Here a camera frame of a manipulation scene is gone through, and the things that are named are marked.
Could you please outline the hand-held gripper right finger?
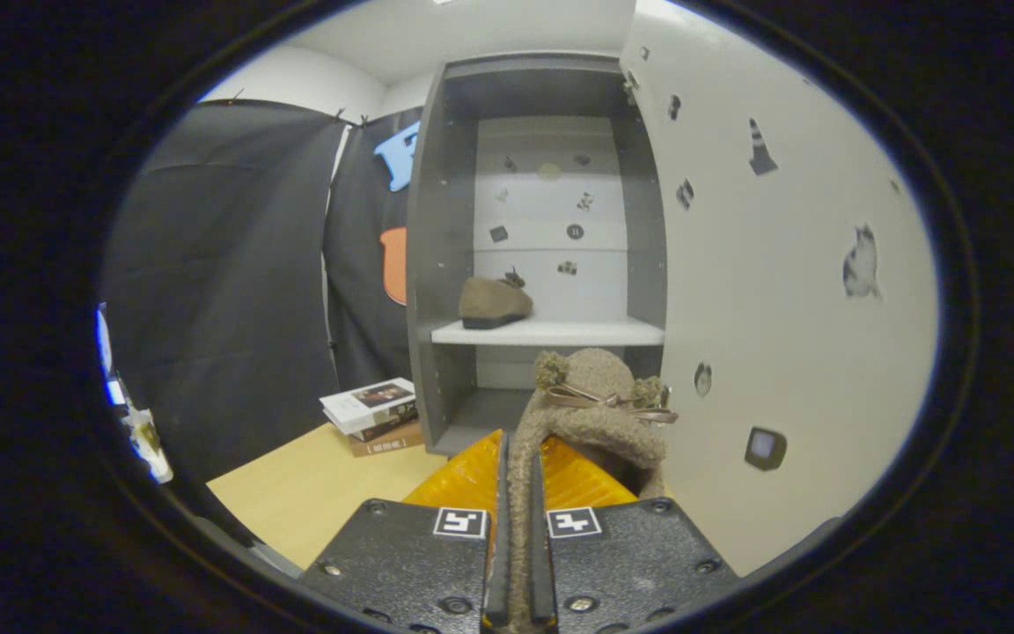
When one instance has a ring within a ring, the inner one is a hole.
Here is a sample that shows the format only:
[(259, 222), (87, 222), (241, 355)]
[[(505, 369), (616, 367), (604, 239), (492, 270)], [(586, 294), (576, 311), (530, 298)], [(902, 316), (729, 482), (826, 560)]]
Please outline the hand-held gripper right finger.
[(672, 498), (637, 498), (556, 437), (531, 472), (530, 622), (546, 633), (652, 629), (739, 586)]

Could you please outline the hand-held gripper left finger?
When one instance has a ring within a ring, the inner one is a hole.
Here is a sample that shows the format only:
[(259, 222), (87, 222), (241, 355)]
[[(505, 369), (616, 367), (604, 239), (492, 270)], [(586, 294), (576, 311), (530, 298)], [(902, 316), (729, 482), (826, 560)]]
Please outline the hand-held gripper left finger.
[(405, 500), (369, 498), (301, 575), (381, 629), (487, 633), (508, 619), (511, 436), (492, 431)]

